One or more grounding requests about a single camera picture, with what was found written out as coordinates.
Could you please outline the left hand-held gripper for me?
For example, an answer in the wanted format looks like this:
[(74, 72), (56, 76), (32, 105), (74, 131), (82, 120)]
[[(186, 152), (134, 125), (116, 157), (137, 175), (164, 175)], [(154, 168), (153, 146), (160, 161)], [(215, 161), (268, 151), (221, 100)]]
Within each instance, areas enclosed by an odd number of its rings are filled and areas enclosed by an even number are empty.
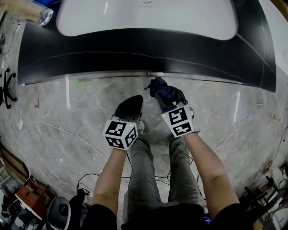
[(142, 129), (144, 99), (141, 95), (130, 97), (120, 103), (111, 119), (107, 120), (103, 136), (108, 145), (120, 150), (128, 150), (139, 136)]

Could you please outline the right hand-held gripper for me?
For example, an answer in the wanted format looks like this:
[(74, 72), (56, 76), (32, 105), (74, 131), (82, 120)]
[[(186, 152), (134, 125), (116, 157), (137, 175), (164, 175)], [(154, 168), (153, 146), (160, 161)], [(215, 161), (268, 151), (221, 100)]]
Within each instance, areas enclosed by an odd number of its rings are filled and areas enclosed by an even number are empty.
[(161, 112), (164, 112), (161, 114), (161, 118), (174, 137), (180, 137), (195, 132), (193, 125), (194, 112), (190, 106), (187, 105), (188, 101), (180, 89), (175, 89), (175, 105), (166, 102), (159, 93), (155, 93), (155, 97), (160, 106)]

